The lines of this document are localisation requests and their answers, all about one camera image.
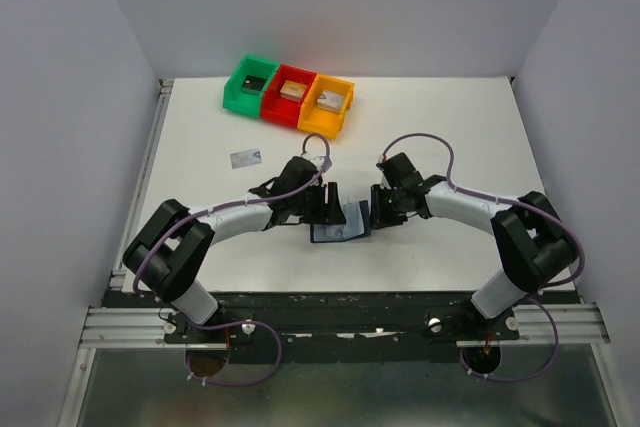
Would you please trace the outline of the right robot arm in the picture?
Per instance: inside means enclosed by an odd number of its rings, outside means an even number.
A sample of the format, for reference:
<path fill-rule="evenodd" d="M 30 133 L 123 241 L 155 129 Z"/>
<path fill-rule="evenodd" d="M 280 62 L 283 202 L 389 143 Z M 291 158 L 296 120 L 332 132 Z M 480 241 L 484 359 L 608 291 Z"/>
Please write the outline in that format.
<path fill-rule="evenodd" d="M 493 237 L 501 268 L 470 299 L 460 326 L 480 339 L 496 327 L 496 317 L 539 291 L 578 259 L 578 247 L 547 197 L 531 191 L 498 200 L 452 187 L 441 175 L 423 177 L 404 153 L 378 164 L 382 181 L 371 186 L 374 229 L 400 226 L 411 214 L 451 220 Z"/>

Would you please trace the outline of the silver credit card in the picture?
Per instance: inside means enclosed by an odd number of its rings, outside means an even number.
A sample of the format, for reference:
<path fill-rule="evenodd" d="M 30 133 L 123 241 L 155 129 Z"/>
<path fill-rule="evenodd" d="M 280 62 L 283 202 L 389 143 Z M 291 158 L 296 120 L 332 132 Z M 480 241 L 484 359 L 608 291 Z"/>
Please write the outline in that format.
<path fill-rule="evenodd" d="M 231 167 L 233 169 L 245 168 L 262 162 L 262 155 L 259 149 L 249 149 L 230 154 Z"/>

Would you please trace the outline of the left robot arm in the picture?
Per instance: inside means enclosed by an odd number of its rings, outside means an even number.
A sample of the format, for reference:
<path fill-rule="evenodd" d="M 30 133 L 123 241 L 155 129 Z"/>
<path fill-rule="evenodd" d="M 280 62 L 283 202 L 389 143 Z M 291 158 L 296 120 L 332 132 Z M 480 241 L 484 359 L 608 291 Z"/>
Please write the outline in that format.
<path fill-rule="evenodd" d="M 208 250 L 242 234 L 284 225 L 291 217 L 310 225 L 345 224 L 337 184 L 322 180 L 330 166 L 327 156 L 294 156 L 278 176 L 241 200 L 200 209 L 164 201 L 122 256 L 134 274 L 134 290 L 144 284 L 188 318 L 187 329 L 197 340 L 214 340 L 222 327 L 219 304 L 197 280 Z"/>

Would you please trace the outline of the blue leather card holder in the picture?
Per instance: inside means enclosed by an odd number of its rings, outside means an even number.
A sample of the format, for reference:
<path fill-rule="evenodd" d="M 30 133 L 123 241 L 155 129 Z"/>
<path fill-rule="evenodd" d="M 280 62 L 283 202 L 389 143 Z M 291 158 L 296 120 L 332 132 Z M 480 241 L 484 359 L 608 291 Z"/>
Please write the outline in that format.
<path fill-rule="evenodd" d="M 310 226 L 312 244 L 342 243 L 371 235 L 370 209 L 367 200 L 343 204 L 341 209 L 345 215 L 345 224 L 312 224 Z"/>

